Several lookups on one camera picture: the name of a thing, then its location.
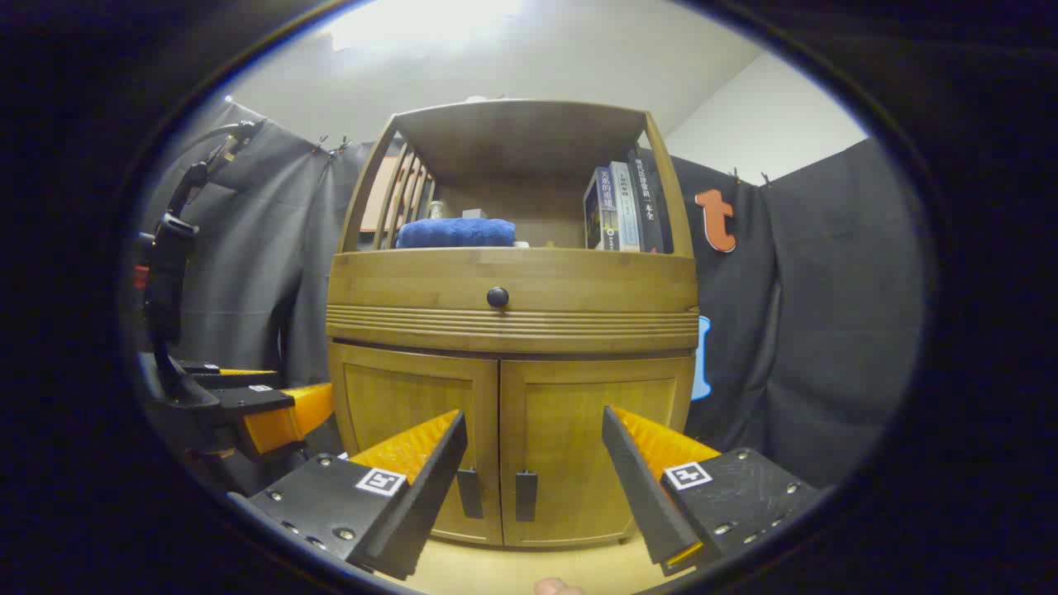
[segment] wooden cabinet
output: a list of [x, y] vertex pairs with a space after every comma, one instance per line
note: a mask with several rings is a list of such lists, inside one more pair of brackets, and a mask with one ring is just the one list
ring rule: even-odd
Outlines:
[[[398, 133], [403, 147], [380, 177]], [[644, 133], [672, 253], [585, 249], [588, 180]], [[373, 223], [372, 188], [382, 193]], [[434, 199], [509, 220], [531, 248], [396, 250], [400, 227]], [[362, 252], [364, 229], [377, 233]], [[489, 303], [493, 288], [506, 304]], [[518, 547], [620, 539], [634, 526], [602, 444], [603, 405], [683, 429], [697, 301], [682, 193], [650, 113], [510, 100], [395, 114], [361, 170], [331, 264], [326, 330], [342, 440], [354, 453], [462, 409], [462, 469], [477, 471], [484, 518], [467, 517], [453, 484], [435, 536]], [[515, 513], [516, 485], [532, 479], [519, 471], [535, 473], [532, 521]]]
[[[631, 535], [632, 511], [602, 443], [603, 407], [682, 430], [693, 379], [693, 357], [500, 362], [504, 543], [583, 545]], [[531, 522], [512, 513], [519, 471], [535, 473]]]
[[463, 513], [453, 482], [434, 524], [434, 535], [501, 544], [496, 448], [498, 362], [340, 343], [331, 343], [329, 357], [335, 419], [350, 455], [453, 409], [463, 411], [468, 439], [459, 468], [477, 471], [484, 518], [471, 519]]

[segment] ceiling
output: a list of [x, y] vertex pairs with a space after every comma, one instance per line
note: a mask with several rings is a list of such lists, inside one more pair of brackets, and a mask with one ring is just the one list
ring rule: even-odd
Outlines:
[[343, 136], [372, 140], [393, 113], [471, 95], [645, 109], [668, 134], [761, 54], [663, 0], [450, 0], [437, 4], [443, 13], [428, 5], [357, 6], [330, 28], [347, 49], [334, 51], [332, 34], [317, 29], [258, 59], [221, 93], [306, 139], [328, 134], [325, 146]]

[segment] folded blue towel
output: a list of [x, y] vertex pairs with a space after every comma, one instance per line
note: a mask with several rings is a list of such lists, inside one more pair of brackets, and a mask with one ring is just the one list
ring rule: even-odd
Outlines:
[[503, 219], [420, 219], [397, 234], [397, 248], [460, 246], [514, 246], [514, 223]]

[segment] cabinet door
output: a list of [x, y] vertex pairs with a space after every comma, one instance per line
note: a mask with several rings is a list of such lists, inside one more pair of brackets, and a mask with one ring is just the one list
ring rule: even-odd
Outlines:
[[433, 535], [501, 544], [496, 438], [496, 360], [448, 358], [330, 344], [334, 415], [349, 455], [460, 409], [467, 419], [467, 452], [460, 469], [477, 471], [481, 519], [468, 518], [456, 481], [441, 506]]
[[[562, 546], [631, 535], [632, 510], [602, 443], [603, 407], [682, 431], [694, 358], [505, 360], [499, 372], [504, 542]], [[536, 474], [532, 521], [514, 515], [523, 471]]]

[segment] book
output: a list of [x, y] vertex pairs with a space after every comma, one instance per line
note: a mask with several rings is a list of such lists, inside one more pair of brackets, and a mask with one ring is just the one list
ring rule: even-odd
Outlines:
[[664, 250], [661, 252], [672, 254], [672, 224], [669, 222], [669, 203], [665, 201], [664, 188], [661, 186], [661, 177], [658, 175], [657, 162], [654, 161], [654, 154], [652, 151], [643, 150], [638, 152], [646, 169], [646, 183], [651, 188], [651, 194], [656, 199], [658, 222], [661, 224], [661, 242], [664, 246]]
[[612, 161], [609, 170], [614, 177], [614, 199], [617, 201], [621, 251], [639, 252], [639, 217], [636, 214], [636, 197], [632, 194], [628, 164]]
[[628, 149], [628, 174], [632, 176], [632, 194], [638, 208], [639, 247], [643, 252], [664, 253], [656, 188], [651, 187], [646, 164], [636, 148], [638, 147]]
[[608, 167], [596, 167], [584, 192], [584, 247], [620, 250], [620, 231], [614, 183]]

